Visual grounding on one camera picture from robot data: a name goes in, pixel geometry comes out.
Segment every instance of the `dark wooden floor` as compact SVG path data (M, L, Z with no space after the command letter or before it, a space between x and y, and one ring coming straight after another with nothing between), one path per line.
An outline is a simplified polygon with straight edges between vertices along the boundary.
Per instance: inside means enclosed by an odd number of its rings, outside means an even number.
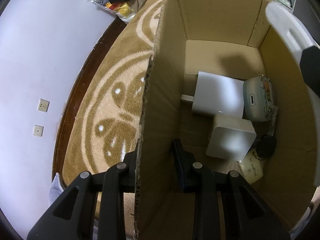
M73 85L58 130L53 156L52 179L56 172L62 174L64 158L75 117L90 82L112 44L125 27L126 24L118 17L113 21L103 36L99 39L98 43L94 46L94 49L88 56L75 84Z

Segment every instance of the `white cube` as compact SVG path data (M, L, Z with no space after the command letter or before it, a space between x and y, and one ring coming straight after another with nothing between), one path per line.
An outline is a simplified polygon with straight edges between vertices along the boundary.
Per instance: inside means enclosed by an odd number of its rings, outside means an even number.
M216 114L206 154L221 159L240 161L249 151L256 136L251 121Z

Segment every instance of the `cardboard divider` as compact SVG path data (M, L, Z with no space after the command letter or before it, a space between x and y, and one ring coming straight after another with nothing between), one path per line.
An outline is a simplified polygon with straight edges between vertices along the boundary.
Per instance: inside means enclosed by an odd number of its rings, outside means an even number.
M136 194L139 217L143 218L138 220L140 230L150 222L169 191L173 172L171 143L179 136L186 38L177 0L166 3L170 10L162 9L160 13L154 60L145 78L143 100L148 107L143 105L140 120Z

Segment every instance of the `white box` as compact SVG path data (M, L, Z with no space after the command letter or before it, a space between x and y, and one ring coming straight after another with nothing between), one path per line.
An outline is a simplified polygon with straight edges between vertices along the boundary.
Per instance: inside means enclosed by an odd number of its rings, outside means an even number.
M192 112L242 118L244 81L199 71Z
M240 161L256 138L252 122L216 114L206 154L211 157Z

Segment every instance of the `wall outlet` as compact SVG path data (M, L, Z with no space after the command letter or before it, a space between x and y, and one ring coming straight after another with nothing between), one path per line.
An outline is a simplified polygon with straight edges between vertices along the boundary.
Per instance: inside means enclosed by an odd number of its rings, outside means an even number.
M33 135L42 136L42 133L43 133L43 126L35 125L35 128L33 130Z
M47 112L50 102L44 99L40 99L38 110L42 112Z

